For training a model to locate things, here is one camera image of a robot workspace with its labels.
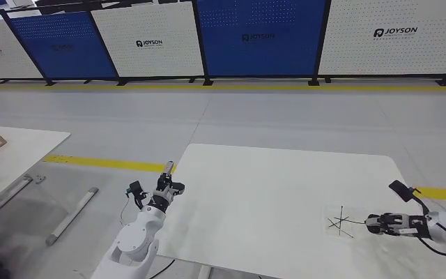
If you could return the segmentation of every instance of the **pegboard panel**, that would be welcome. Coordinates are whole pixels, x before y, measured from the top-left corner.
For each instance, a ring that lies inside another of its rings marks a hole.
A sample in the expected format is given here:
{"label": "pegboard panel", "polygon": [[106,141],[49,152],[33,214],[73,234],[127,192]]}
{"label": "pegboard panel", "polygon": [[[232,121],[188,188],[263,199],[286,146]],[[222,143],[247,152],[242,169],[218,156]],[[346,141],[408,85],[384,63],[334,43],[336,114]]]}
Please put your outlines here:
{"label": "pegboard panel", "polygon": [[0,20],[0,78],[42,78],[4,20]]}
{"label": "pegboard panel", "polygon": [[446,1],[332,0],[320,75],[446,73]]}
{"label": "pegboard panel", "polygon": [[325,0],[198,0],[210,75],[312,75]]}
{"label": "pegboard panel", "polygon": [[48,78],[116,76],[88,13],[20,17],[11,22]]}
{"label": "pegboard panel", "polygon": [[203,75],[191,2],[95,10],[121,77]]}

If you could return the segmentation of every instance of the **black metal frame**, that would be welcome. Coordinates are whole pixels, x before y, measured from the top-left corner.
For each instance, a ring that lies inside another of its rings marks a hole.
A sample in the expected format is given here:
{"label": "black metal frame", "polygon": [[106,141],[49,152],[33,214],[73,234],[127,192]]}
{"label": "black metal frame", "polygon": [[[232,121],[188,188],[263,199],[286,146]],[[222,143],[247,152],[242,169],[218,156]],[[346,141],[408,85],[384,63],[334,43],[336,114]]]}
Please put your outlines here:
{"label": "black metal frame", "polygon": [[[105,45],[105,42],[102,38],[101,33],[99,32],[98,26],[93,18],[93,15],[91,14],[91,4],[92,3],[114,3],[116,0],[98,0],[98,1],[86,1],[86,0],[80,0],[79,3],[66,3],[66,4],[60,4],[60,5],[54,5],[54,6],[39,6],[34,8],[20,8],[16,10],[0,10],[1,16],[5,19],[5,23],[9,26],[10,30],[16,37],[16,39],[19,41],[20,45],[23,47],[25,52],[28,54],[34,65],[36,65],[36,68],[39,70],[40,74],[43,76],[43,78],[0,78],[0,80],[3,80],[0,82],[0,84],[3,84],[9,80],[45,80],[46,86],[51,86],[55,84],[54,80],[85,80],[85,84],[89,83],[91,80],[104,80],[104,81],[118,81],[118,86],[123,86],[131,81],[151,81],[151,80],[180,80],[180,79],[188,79],[189,83],[193,83],[195,79],[197,78],[204,78],[204,86],[210,86],[213,84],[213,81],[210,79],[213,78],[311,78],[310,81],[308,81],[309,86],[318,86],[319,81],[318,78],[324,78],[326,83],[331,83],[332,78],[401,78],[401,77],[421,77],[421,78],[440,78],[441,80],[436,80],[436,82],[441,86],[446,86],[446,73],[445,74],[407,74],[407,75],[319,75],[319,67],[321,64],[321,58],[322,58],[322,52],[323,52],[323,44],[325,41],[325,34],[327,31],[328,26],[328,19],[330,16],[330,8],[332,0],[325,0],[325,6],[323,11],[323,21],[321,26],[321,31],[319,34],[319,40],[318,40],[318,49],[316,52],[316,62],[314,64],[314,71],[312,75],[209,75],[208,72],[208,64],[206,61],[206,52],[204,49],[204,43],[203,43],[203,34],[201,32],[201,24],[200,24],[200,18],[199,18],[199,10],[198,10],[198,3],[197,0],[180,0],[180,2],[184,1],[191,1],[192,2],[192,8],[194,12],[194,20],[195,25],[197,28],[197,37],[199,41],[199,48],[200,48],[200,54],[201,54],[201,62],[203,64],[203,73],[204,75],[198,75],[198,76],[153,76],[153,77],[120,77],[118,74],[118,71],[116,69],[116,66],[114,65],[113,59],[110,56],[110,53],[107,49],[107,46]],[[67,6],[79,6],[82,7],[82,10],[85,10],[93,23],[93,26],[95,28],[95,31],[98,33],[98,37],[100,38],[100,42],[102,47],[105,50],[105,53],[107,54],[107,57],[109,59],[109,62],[113,66],[114,72],[116,77],[110,78],[110,77],[85,77],[85,78],[79,78],[79,77],[64,77],[64,78],[49,78],[47,77],[42,68],[38,65],[35,58],[31,55],[30,51],[22,41],[22,39],[18,36],[17,30],[15,30],[14,26],[10,22],[10,18],[8,16],[8,13],[14,13],[19,11],[26,11],[26,10],[41,10],[46,8],[54,8],[54,7],[67,7]]]}
{"label": "black metal frame", "polygon": [[319,33],[318,50],[316,53],[316,62],[314,63],[312,80],[308,81],[309,86],[319,85],[318,82],[319,66],[321,65],[323,42],[325,41],[325,33],[327,32],[328,18],[330,16],[331,6],[332,6],[332,0],[325,0],[325,5],[323,7],[322,27],[321,27],[321,32]]}
{"label": "black metal frame", "polygon": [[198,44],[200,47],[201,63],[203,64],[204,86],[211,86],[214,82],[210,80],[208,72],[208,62],[206,61],[206,53],[204,52],[203,34],[201,32],[200,14],[198,11],[197,0],[192,0],[192,9],[194,10],[195,27],[197,30]]}

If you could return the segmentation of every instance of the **cable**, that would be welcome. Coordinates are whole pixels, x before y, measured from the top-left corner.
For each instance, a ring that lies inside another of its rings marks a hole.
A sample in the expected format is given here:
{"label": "cable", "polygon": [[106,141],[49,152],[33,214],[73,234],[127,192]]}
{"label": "cable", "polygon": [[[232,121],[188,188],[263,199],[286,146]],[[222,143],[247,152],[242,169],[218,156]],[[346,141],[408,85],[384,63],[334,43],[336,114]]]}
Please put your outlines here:
{"label": "cable", "polygon": [[442,256],[446,256],[446,253],[443,253],[443,252],[440,252],[440,251],[437,251],[437,250],[433,249],[428,243],[426,243],[426,242],[425,242],[424,240],[422,240],[420,237],[417,237],[417,239],[418,239],[419,241],[421,241],[421,243],[423,243],[424,246],[426,246],[430,251],[434,252],[435,254],[439,254],[439,255],[442,255]]}
{"label": "cable", "polygon": [[120,224],[122,225],[122,226],[124,226],[124,220],[123,220],[123,213],[124,213],[124,210],[125,210],[125,208],[127,207],[127,204],[128,204],[128,201],[130,200],[130,198],[127,198],[127,202],[125,203],[125,206],[124,206],[124,208],[123,208],[123,210],[121,211],[121,219],[119,220],[119,222],[120,222]]}
{"label": "cable", "polygon": [[158,276],[161,273],[165,272],[166,269],[168,269],[174,262],[175,262],[175,260],[173,260],[168,266],[164,267],[164,269],[162,269],[160,272],[156,273],[154,276],[150,277],[149,279],[154,279],[156,276]]}
{"label": "cable", "polygon": [[443,227],[440,223],[435,223],[437,226],[441,227],[442,230],[446,232],[446,227]]}

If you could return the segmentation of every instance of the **white pegboard panel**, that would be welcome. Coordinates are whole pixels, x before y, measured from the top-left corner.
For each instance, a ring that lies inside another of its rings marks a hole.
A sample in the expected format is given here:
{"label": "white pegboard panel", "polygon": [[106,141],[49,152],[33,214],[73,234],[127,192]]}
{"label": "white pegboard panel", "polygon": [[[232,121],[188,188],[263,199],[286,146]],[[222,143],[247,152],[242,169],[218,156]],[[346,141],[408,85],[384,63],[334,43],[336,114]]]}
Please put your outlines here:
{"label": "white pegboard panel", "polygon": [[332,0],[319,74],[446,73],[445,11],[445,0]]}
{"label": "white pegboard panel", "polygon": [[92,13],[121,77],[203,75],[192,2]]}
{"label": "white pegboard panel", "polygon": [[42,78],[4,20],[0,20],[0,78]]}

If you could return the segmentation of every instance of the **black cable on floor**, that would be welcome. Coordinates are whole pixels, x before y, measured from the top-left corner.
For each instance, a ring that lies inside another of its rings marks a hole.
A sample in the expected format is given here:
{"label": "black cable on floor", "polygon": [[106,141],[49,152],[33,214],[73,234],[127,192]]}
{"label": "black cable on floor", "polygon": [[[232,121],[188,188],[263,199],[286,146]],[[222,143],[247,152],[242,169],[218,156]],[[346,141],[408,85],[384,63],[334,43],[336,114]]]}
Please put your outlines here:
{"label": "black cable on floor", "polygon": [[160,272],[156,273],[154,276],[150,277],[149,279],[154,279],[156,276],[158,276],[161,273],[165,272],[166,269],[168,269],[174,262],[175,262],[175,260],[173,260],[168,266],[164,267],[164,269],[162,269]]}
{"label": "black cable on floor", "polygon": [[421,243],[423,243],[427,248],[429,248],[430,251],[434,252],[435,254],[446,256],[446,253],[443,253],[443,252],[440,252],[440,251],[437,251],[437,250],[433,249],[428,243],[426,243],[420,237],[418,237],[418,240],[421,241]]}

